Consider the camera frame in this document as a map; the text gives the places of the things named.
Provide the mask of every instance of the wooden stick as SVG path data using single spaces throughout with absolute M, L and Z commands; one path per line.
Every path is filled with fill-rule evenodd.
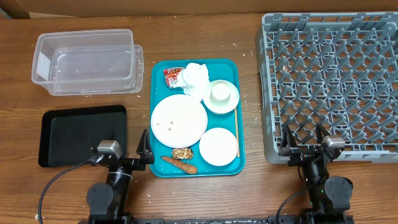
M 193 165 L 186 164 L 184 162 L 181 162 L 179 160 L 176 160 L 176 159 L 173 159 L 173 158 L 167 157 L 167 156 L 162 156 L 162 159 L 188 174 L 197 174 L 198 173 L 198 168 L 194 167 Z
M 238 130 L 238 112 L 235 108 L 235 130 L 236 130 L 236 140 L 238 142 L 238 158 L 241 157 L 241 150 L 239 149 L 239 130 Z

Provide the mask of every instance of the carrot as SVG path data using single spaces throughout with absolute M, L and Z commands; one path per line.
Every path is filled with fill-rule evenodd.
M 198 173 L 198 168 L 194 167 L 193 165 L 186 164 L 184 162 L 181 162 L 179 160 L 173 159 L 171 157 L 167 156 L 162 156 L 162 159 L 169 164 L 172 164 L 173 166 L 179 168 L 180 170 L 183 170 L 184 172 L 188 174 L 197 174 Z

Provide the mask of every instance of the black tray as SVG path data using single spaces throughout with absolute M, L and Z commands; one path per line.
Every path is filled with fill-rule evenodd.
M 122 105 L 48 111 L 43 115 L 39 165 L 79 164 L 91 157 L 102 140 L 119 143 L 126 156 L 127 118 Z

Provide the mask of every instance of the wooden surface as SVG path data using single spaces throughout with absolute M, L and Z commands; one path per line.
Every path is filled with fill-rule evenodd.
M 138 218 L 267 217 L 301 189 L 295 167 L 264 158 L 261 84 L 254 36 L 262 14 L 223 16 L 108 17 L 0 21 L 0 223 L 37 223 L 37 204 L 46 183 L 62 168 L 37 163 L 42 115 L 48 110 L 122 104 L 127 108 L 129 152 L 149 127 L 150 73 L 162 60 L 229 58 L 239 68 L 246 166 L 232 177 L 161 179 L 149 169 L 135 172 L 127 210 Z M 131 29 L 144 49 L 145 74 L 136 95 L 54 97 L 30 80 L 37 38 L 46 32 Z M 398 223 L 398 164 L 336 162 L 331 175 L 354 183 L 349 215 L 356 223 Z M 107 169 L 85 166 L 59 178 L 45 196 L 45 223 L 76 223 L 88 217 L 86 191 L 105 181 Z M 307 195 L 282 213 L 308 207 Z

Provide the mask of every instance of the red wrapper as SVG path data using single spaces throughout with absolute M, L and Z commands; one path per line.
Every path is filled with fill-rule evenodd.
M 166 84 L 170 88 L 175 88 L 178 83 L 177 77 L 181 75 L 181 72 L 184 68 L 168 68 L 163 70 L 164 79 Z

